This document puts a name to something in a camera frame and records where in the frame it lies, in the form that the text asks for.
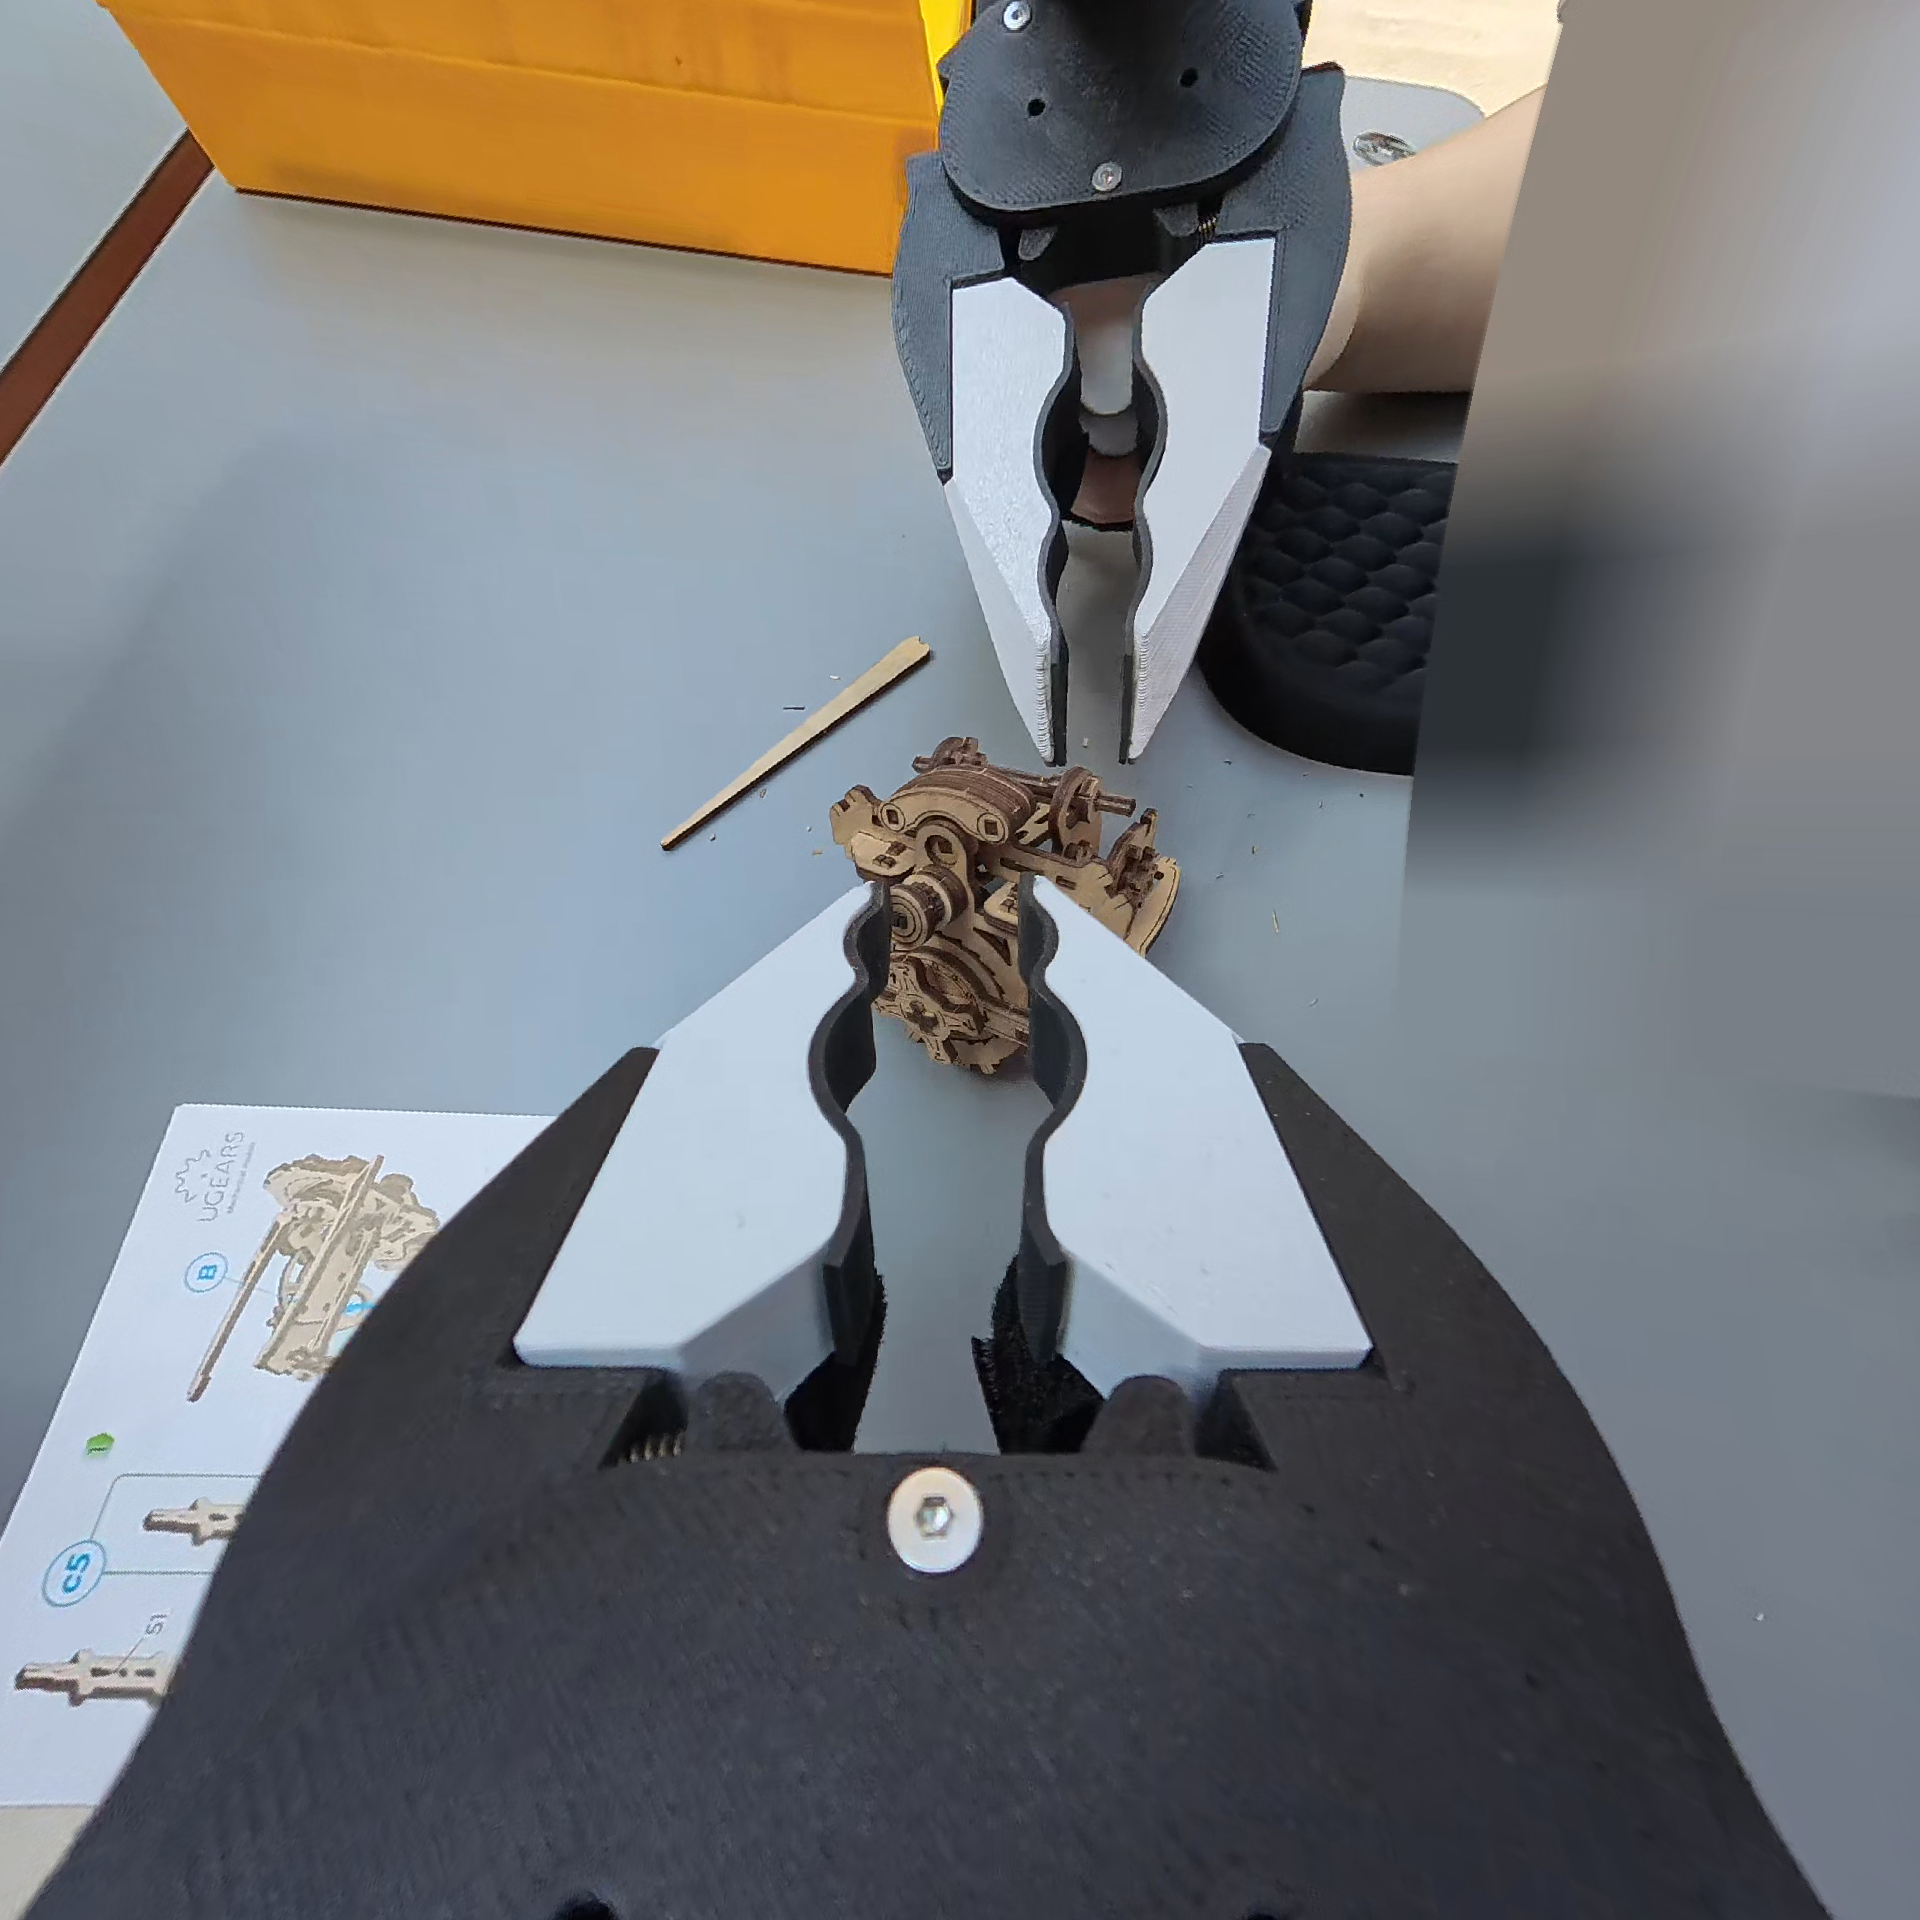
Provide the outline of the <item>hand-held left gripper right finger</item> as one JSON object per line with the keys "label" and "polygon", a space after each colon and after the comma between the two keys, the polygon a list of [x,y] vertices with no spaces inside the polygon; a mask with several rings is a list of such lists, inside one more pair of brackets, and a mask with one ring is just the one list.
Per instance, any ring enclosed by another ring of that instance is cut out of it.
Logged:
{"label": "hand-held left gripper right finger", "polygon": [[1019,897],[1022,1237],[976,1372],[999,1451],[1074,1451],[1138,1377],[1354,1369],[1360,1313],[1237,1035],[1050,881]]}

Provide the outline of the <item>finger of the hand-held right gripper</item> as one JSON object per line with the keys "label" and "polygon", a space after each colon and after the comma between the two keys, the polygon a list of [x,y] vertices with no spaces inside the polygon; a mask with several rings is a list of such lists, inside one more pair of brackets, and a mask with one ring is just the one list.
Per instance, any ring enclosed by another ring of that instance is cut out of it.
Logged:
{"label": "finger of the hand-held right gripper", "polygon": [[1121,757],[1137,762],[1226,583],[1269,449],[1263,442],[1279,241],[1215,241],[1141,306],[1137,371],[1160,439],[1137,504],[1138,595],[1128,625]]}
{"label": "finger of the hand-held right gripper", "polygon": [[1065,762],[1067,644],[1056,610],[1063,507],[1050,471],[1072,442],[1065,311],[1001,277],[952,292],[952,471],[944,497],[999,672],[1047,764]]}

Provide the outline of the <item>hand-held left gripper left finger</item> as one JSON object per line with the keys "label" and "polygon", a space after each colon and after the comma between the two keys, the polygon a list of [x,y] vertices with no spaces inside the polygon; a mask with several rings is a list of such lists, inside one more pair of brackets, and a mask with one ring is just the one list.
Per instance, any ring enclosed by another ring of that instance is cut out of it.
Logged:
{"label": "hand-held left gripper left finger", "polygon": [[881,1344],[865,1147],[890,972],[878,882],[671,1028],[515,1352],[755,1377],[805,1449],[849,1449]]}

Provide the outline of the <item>wooden mechanical model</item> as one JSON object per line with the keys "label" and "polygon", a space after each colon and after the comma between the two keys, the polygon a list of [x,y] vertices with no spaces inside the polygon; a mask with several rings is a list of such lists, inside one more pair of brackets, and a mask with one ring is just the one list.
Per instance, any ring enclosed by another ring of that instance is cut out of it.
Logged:
{"label": "wooden mechanical model", "polygon": [[1019,877],[1055,881],[1137,951],[1161,936],[1181,867],[1158,850],[1158,812],[1103,852],[1103,816],[1135,816],[1081,765],[1024,776],[950,736],[894,796],[854,786],[832,839],[893,906],[893,970],[875,1011],[903,1023],[943,1066],[997,1072],[1027,1047],[1018,967]]}

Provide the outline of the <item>person's right forearm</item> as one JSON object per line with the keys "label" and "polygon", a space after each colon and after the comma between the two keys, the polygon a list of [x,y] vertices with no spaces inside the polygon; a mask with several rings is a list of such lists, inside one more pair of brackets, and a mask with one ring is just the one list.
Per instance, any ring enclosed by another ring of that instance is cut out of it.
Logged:
{"label": "person's right forearm", "polygon": [[1311,391],[1472,388],[1543,98],[1537,88],[1354,181],[1350,256]]}

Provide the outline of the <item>grey desk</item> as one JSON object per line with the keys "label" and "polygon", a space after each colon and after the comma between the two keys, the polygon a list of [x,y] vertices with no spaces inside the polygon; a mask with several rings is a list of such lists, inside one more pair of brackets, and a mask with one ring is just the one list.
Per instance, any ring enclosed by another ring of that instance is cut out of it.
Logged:
{"label": "grey desk", "polygon": [[[183,1101],[546,1116],[849,885],[851,783],[1024,760],[881,280],[209,183],[6,461],[6,1506]],[[673,850],[901,641],[930,649]],[[1190,684],[1160,963],[1496,1271],[1835,1916],[1915,1896],[1915,1109],[1461,1064],[1405,783]]]}

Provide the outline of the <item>black honeycomb cushion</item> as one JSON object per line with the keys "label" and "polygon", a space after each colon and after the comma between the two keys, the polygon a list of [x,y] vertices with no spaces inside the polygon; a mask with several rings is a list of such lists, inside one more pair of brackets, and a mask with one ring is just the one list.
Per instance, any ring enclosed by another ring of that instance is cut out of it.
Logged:
{"label": "black honeycomb cushion", "polygon": [[1456,469],[1354,453],[1279,459],[1195,663],[1267,743],[1410,776]]}

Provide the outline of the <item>thin wooden stick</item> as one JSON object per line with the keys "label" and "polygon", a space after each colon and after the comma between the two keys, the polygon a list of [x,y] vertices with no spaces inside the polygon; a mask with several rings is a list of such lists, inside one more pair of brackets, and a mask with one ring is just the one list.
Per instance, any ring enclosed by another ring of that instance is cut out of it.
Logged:
{"label": "thin wooden stick", "polygon": [[842,685],[842,691],[834,697],[830,697],[826,706],[803,719],[799,727],[787,732],[741,776],[737,776],[714,799],[709,799],[690,816],[686,816],[685,824],[680,824],[673,832],[663,835],[658,843],[662,850],[673,850],[689,841],[697,831],[707,828],[737,800],[763,786],[763,783],[770,776],[776,776],[783,765],[808,753],[816,741],[821,741],[830,732],[839,730],[846,721],[851,721],[854,714],[857,714],[869,703],[878,700],[894,684],[918,672],[926,660],[930,660],[930,649],[922,637],[901,641],[875,665],[865,669],[851,684]]}

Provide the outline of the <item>assembly instruction booklet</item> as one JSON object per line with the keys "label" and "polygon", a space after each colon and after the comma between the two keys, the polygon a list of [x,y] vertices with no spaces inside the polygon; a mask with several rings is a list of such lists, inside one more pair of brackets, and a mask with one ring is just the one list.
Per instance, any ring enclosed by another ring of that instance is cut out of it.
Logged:
{"label": "assembly instruction booklet", "polygon": [[544,1125],[176,1109],[6,1531],[8,1808],[105,1796],[311,1386]]}

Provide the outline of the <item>yellow plastic bin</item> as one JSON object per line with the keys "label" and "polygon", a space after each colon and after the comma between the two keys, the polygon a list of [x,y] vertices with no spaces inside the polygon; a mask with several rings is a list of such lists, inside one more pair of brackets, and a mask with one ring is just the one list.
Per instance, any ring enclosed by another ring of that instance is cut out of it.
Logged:
{"label": "yellow plastic bin", "polygon": [[887,275],[967,2],[110,2],[258,194]]}

